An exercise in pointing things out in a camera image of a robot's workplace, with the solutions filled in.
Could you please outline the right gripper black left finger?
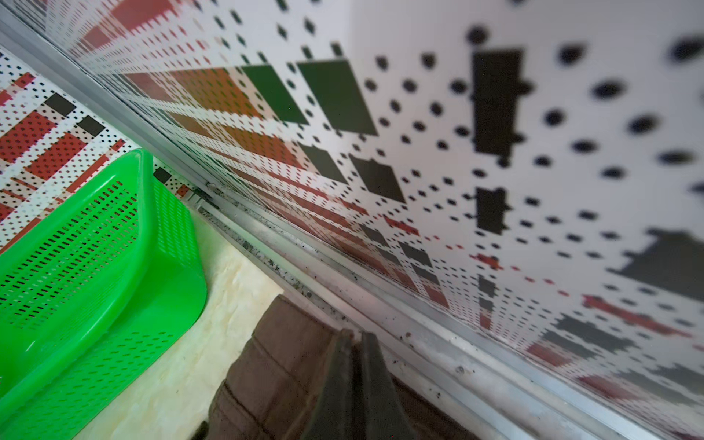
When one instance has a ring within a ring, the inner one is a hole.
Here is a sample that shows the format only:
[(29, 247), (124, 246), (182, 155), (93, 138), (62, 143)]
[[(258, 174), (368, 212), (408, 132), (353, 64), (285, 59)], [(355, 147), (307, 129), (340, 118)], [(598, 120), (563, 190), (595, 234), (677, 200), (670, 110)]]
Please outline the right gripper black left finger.
[(354, 333), (342, 330), (335, 337), (326, 379), (302, 439), (353, 438), (354, 379)]

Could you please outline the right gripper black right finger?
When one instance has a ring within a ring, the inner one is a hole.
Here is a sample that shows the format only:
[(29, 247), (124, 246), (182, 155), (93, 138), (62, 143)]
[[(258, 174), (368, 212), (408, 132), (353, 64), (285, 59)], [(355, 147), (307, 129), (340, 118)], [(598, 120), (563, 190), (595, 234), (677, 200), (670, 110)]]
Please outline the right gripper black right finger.
[(379, 339), (368, 332), (359, 344), (361, 412), (366, 439), (416, 439), (388, 372)]

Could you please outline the brown trousers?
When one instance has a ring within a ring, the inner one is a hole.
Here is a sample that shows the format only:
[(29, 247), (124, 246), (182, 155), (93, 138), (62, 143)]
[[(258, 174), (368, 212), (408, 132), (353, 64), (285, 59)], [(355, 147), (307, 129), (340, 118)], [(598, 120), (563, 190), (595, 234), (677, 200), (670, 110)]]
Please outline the brown trousers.
[[(203, 438), (302, 439), (326, 379), (328, 357), (342, 330), (277, 297), (218, 387), (202, 425)], [(354, 334), (352, 439), (366, 439), (361, 412), (361, 334)], [(474, 438), (426, 399), (392, 380), (416, 439)]]

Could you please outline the green plastic basket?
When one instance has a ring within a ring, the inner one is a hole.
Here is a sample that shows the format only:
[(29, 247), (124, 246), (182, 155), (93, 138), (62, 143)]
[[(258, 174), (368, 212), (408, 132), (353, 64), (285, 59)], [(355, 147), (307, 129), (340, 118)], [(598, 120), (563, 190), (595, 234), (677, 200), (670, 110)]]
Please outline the green plastic basket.
[(74, 437), (206, 301), (189, 210), (122, 155), (1, 257), (1, 436)]

